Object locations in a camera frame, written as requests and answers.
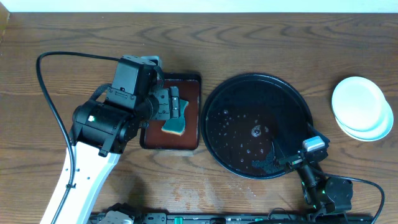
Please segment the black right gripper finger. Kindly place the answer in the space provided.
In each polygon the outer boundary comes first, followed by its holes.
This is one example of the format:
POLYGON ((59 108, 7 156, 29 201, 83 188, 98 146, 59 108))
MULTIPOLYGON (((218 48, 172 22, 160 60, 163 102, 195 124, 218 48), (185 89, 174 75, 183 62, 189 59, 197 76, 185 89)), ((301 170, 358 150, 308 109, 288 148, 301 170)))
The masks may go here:
POLYGON ((321 132, 316 130, 310 123, 307 123, 307 128, 311 137, 319 136, 326 145, 329 145, 330 140, 326 136, 324 136, 321 132))
POLYGON ((278 165, 285 165, 285 156, 280 144, 277 142, 276 139, 272 138, 272 147, 274 150, 274 161, 278 165))

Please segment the mint plate small red stain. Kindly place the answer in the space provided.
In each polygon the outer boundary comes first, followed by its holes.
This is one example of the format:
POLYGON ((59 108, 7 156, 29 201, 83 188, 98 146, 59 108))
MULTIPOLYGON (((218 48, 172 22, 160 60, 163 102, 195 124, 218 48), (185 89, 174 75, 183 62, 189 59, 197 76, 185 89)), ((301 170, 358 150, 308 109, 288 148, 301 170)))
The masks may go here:
POLYGON ((349 77, 335 87, 331 107, 335 118, 344 126, 355 131, 369 131, 381 122, 385 101, 374 82, 363 77, 349 77))

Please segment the mint plate long red stain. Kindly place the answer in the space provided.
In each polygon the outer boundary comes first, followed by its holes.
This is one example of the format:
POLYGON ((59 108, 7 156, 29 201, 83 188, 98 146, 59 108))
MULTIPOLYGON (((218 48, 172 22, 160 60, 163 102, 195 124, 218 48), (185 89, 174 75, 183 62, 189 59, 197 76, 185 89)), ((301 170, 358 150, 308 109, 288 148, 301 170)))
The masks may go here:
POLYGON ((365 142, 377 141, 386 137, 394 124, 392 108, 387 101, 383 103, 382 119, 374 129, 369 131, 355 131, 341 123, 337 118, 336 122, 340 129, 353 139, 365 142))

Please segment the green yellow sponge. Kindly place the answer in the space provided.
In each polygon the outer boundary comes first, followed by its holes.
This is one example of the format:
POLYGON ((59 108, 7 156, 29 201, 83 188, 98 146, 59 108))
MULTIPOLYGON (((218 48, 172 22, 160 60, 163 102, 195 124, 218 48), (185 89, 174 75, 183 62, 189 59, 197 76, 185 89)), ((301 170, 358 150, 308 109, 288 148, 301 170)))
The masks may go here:
POLYGON ((178 136, 182 136, 184 134, 186 127, 185 109, 188 105, 188 101, 180 100, 180 116, 178 118, 167 120, 162 127, 162 132, 178 136))

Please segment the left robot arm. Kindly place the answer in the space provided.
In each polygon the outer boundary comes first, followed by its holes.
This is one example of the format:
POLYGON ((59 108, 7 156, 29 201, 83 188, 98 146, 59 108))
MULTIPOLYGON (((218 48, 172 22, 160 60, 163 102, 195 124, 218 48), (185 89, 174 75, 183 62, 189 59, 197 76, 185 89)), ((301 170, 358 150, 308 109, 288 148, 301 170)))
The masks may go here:
POLYGON ((61 176, 42 223, 86 223, 108 175, 141 121, 97 99, 110 84, 97 88, 73 114, 70 133, 64 136, 67 155, 61 176))

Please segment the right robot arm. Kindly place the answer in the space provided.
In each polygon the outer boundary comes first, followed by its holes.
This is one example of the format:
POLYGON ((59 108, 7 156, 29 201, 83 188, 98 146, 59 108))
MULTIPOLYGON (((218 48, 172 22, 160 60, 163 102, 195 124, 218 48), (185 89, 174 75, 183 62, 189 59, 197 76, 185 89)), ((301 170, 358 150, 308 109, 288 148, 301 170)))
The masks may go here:
POLYGON ((318 217, 344 215, 352 209, 353 183, 350 180, 326 175, 319 162, 327 156, 330 140, 307 124, 309 138, 304 139, 291 155, 284 152, 278 140, 272 138, 274 163, 284 173, 296 171, 302 182, 305 201, 313 208, 307 219, 314 222, 318 217))

